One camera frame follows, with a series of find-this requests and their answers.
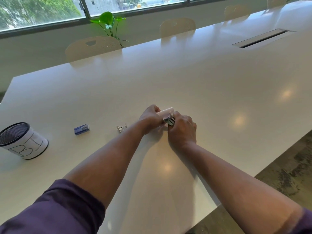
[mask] sleeve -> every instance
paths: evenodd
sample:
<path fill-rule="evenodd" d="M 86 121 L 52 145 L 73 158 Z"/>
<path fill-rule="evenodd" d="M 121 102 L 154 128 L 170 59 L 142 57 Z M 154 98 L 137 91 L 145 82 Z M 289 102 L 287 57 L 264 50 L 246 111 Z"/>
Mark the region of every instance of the sleeve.
<path fill-rule="evenodd" d="M 32 205 L 0 226 L 0 234 L 96 234 L 104 205 L 74 183 L 56 180 Z"/>
<path fill-rule="evenodd" d="M 291 234 L 312 234 L 312 212 L 304 209 L 302 218 L 292 230 Z"/>

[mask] table surface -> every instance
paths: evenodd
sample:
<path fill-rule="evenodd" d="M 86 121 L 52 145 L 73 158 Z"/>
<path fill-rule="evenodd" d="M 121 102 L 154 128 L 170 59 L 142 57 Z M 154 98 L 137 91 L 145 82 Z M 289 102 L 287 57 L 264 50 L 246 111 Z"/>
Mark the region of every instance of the table surface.
<path fill-rule="evenodd" d="M 255 176 L 312 127 L 311 18 L 312 2 L 298 1 L 13 78 L 0 130 L 25 121 L 50 144 L 30 161 L 0 150 L 0 222 L 150 104 L 192 116 L 199 145 Z M 277 28 L 297 32 L 252 50 L 232 46 Z M 85 123 L 90 131 L 76 136 Z M 184 233 L 218 202 L 166 132 L 149 134 L 99 233 Z"/>

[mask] chair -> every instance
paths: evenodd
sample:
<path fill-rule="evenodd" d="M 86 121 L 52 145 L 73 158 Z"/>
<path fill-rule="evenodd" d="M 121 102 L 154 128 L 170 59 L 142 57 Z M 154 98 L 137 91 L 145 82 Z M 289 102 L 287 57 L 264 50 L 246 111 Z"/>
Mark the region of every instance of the chair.
<path fill-rule="evenodd" d="M 119 49 L 121 45 L 117 39 L 97 36 L 73 42 L 66 48 L 65 54 L 67 61 L 72 62 Z"/>
<path fill-rule="evenodd" d="M 267 3 L 268 3 L 268 9 L 271 9 L 274 7 L 286 5 L 287 0 L 267 0 Z"/>
<path fill-rule="evenodd" d="M 176 18 L 165 20 L 160 25 L 160 36 L 162 38 L 172 35 L 184 33 L 187 31 L 195 30 L 195 21 L 189 18 Z"/>
<path fill-rule="evenodd" d="M 236 19 L 245 15 L 250 15 L 249 7 L 244 5 L 227 6 L 224 10 L 225 21 Z"/>

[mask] left hand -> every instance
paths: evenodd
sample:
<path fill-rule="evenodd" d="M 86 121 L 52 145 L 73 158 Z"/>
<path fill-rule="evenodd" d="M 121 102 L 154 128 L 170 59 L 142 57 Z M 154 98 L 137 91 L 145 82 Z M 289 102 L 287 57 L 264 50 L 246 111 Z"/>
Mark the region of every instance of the left hand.
<path fill-rule="evenodd" d="M 148 134 L 151 130 L 164 123 L 162 117 L 157 115 L 157 112 L 160 112 L 160 109 L 153 104 L 140 116 L 138 121 L 143 125 L 144 134 Z"/>

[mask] black mesh cup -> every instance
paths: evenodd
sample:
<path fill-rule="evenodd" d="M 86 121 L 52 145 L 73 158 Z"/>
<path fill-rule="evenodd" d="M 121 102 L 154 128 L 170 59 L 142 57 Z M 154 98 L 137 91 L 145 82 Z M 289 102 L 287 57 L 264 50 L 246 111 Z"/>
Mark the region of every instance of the black mesh cup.
<path fill-rule="evenodd" d="M 22 157 L 32 159 L 48 147 L 48 140 L 35 132 L 28 123 L 19 122 L 0 132 L 0 147 Z"/>

